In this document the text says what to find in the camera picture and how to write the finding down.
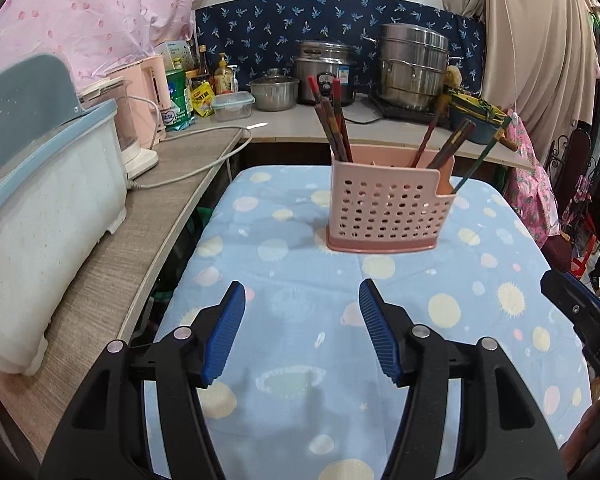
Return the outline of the person's right hand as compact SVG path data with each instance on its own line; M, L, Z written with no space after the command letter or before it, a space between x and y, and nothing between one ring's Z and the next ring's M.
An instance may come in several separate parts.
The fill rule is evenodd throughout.
M585 443L600 428L600 400L595 401L583 414L578 426L560 448L560 456L567 474L580 462Z

